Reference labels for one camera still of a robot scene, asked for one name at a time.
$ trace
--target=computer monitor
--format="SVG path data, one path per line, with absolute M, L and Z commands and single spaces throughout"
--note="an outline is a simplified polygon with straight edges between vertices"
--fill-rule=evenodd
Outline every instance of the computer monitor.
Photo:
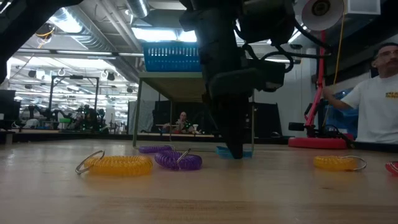
M 14 101 L 15 90 L 0 90 L 0 128 L 12 129 L 13 122 L 19 119 L 20 102 Z

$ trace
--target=eyeglasses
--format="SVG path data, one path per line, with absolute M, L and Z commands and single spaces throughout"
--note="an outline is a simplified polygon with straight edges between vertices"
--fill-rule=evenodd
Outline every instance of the eyeglasses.
M 386 52 L 380 53 L 377 57 L 378 57 L 378 58 L 389 58 L 389 57 L 391 57 L 392 55 L 398 57 L 398 50 L 386 51 Z

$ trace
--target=metal pole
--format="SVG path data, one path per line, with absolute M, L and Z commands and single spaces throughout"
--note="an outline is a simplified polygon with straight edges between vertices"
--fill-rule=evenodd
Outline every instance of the metal pole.
M 94 110 L 97 111 L 97 101 L 98 101 L 98 87 L 100 86 L 100 78 L 96 77 L 97 86 L 95 87 L 95 101 L 94 101 Z
M 54 76 L 51 76 L 51 87 L 50 87 L 50 99 L 49 99 L 49 109 L 51 110 L 51 104 L 52 104 L 52 92 L 54 91 Z
M 169 140 L 170 141 L 172 141 L 172 128 L 173 128 L 173 101 L 171 101 L 170 100 L 170 126 L 169 126 L 169 129 L 170 129 L 170 137 L 169 137 Z
M 254 101 L 254 90 L 253 90 L 253 96 L 252 96 L 252 106 L 251 106 L 251 151 L 254 151 L 254 104 L 256 103 Z
M 134 117 L 134 133 L 132 134 L 132 146 L 137 146 L 137 135 L 138 135 L 138 120 L 139 120 L 139 108 L 141 105 L 141 90 L 142 90 L 142 79 L 139 79 L 138 86 L 138 96 L 137 96 L 137 106 L 136 106 L 136 115 Z

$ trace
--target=wooden table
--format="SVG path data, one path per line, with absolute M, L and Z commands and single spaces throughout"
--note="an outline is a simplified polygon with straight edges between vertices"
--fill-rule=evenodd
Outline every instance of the wooden table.
M 138 142 L 138 145 L 170 144 Z M 398 154 L 256 145 L 254 157 L 219 159 L 213 143 L 172 142 L 202 170 L 120 178 L 75 174 L 94 151 L 133 155 L 130 141 L 78 140 L 0 146 L 0 223 L 396 224 Z M 315 169 L 317 155 L 354 155 L 362 172 Z

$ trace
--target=blue plastic crate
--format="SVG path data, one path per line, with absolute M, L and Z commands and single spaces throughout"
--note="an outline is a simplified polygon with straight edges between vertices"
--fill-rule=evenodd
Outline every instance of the blue plastic crate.
M 200 72 L 197 43 L 146 42 L 145 66 L 148 72 Z

